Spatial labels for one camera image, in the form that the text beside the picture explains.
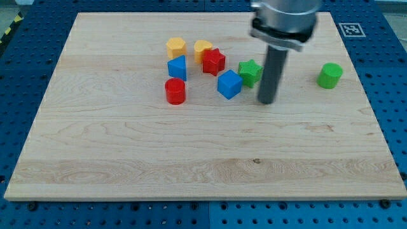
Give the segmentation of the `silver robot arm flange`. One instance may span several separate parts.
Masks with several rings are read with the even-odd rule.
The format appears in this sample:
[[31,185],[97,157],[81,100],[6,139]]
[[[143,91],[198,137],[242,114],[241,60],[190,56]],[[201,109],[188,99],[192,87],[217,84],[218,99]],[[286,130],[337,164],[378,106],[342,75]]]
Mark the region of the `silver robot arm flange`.
[[312,37],[321,0],[251,1],[250,35],[277,50],[302,51]]

